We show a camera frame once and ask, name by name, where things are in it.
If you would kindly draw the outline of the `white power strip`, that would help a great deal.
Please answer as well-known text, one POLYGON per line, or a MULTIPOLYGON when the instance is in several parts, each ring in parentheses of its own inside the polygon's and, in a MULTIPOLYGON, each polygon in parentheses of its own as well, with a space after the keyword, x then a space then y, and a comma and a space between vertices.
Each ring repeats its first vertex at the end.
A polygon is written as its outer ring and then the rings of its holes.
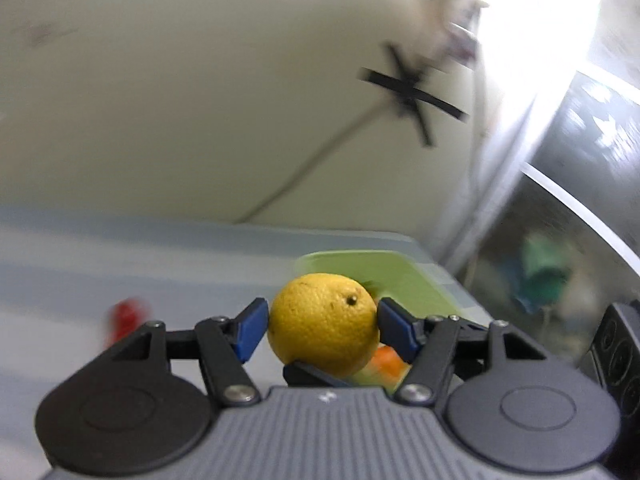
POLYGON ((423 0, 426 24, 416 58, 426 67, 444 72, 450 63, 473 67, 478 58, 480 12, 486 0, 423 0))

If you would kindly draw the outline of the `red cherry tomato upper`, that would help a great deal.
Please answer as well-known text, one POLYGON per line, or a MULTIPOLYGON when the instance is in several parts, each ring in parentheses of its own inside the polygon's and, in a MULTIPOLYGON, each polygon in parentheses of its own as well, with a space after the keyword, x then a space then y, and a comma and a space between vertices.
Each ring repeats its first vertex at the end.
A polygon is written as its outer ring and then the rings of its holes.
POLYGON ((132 334, 149 319, 149 314, 150 306, 141 298, 119 301, 108 311, 105 347, 110 348, 132 334))

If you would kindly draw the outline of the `large yellow citrus fruit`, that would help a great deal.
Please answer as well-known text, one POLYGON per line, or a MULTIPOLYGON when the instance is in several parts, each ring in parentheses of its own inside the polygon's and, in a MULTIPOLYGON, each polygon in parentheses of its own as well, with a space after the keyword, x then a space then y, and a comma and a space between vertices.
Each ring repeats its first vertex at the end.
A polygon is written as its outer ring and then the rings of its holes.
POLYGON ((305 274, 274 296, 267 336, 283 364, 301 362, 346 378, 365 367, 380 344, 378 306, 352 278, 305 274))

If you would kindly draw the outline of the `light green plastic basket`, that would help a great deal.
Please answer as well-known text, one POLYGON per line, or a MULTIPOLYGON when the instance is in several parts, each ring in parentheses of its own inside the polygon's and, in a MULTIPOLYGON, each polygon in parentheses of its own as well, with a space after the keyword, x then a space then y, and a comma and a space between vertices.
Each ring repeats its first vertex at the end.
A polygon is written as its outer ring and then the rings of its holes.
MULTIPOLYGON (((295 270, 298 275, 347 276, 367 289, 374 300, 393 299, 417 318, 434 314, 446 318, 461 313, 461 308, 444 286, 437 284, 414 260, 400 252, 356 249, 313 252, 300 257, 295 270)), ((364 371, 366 366, 350 379, 360 386, 382 386, 368 376, 364 371)), ((385 389, 392 392, 396 388, 385 389)))

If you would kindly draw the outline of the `window frame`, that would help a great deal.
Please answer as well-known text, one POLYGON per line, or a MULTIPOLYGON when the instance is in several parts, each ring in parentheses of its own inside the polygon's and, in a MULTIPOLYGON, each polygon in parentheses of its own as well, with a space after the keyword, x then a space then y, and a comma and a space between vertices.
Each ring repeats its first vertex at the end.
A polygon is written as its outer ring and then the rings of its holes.
POLYGON ((588 67, 539 100, 490 170, 474 178, 450 214, 451 234, 437 259, 457 271, 498 220, 522 182, 530 182, 588 226, 631 270, 639 269, 639 88, 588 67))

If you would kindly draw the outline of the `black tape cross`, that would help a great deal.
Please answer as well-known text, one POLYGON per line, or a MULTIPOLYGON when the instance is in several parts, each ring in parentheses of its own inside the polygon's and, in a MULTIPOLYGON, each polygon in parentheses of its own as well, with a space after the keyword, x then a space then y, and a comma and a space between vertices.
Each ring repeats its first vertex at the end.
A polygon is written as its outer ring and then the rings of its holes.
POLYGON ((393 75, 386 75, 377 70, 363 68, 359 78, 368 84, 373 84, 378 88, 390 92, 390 95, 398 106, 398 115, 410 117, 413 125, 416 127, 416 132, 420 136, 422 144, 426 148, 434 148, 436 146, 435 139, 426 115, 421 110, 421 103, 435 107, 436 110, 440 110, 458 122, 466 122, 469 115, 463 110, 460 110, 459 107, 419 88, 427 72, 425 65, 419 67, 411 66, 402 55, 400 47, 392 42, 383 44, 383 50, 390 60, 390 64, 393 65, 393 75))

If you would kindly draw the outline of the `large orange tangerine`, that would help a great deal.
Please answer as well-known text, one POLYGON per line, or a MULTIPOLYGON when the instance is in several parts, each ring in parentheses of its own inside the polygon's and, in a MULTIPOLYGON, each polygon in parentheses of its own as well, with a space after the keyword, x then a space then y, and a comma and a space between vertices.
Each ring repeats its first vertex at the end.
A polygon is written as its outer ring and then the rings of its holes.
POLYGON ((379 346, 364 371, 376 383, 393 389, 407 375, 409 365, 389 346, 379 346))

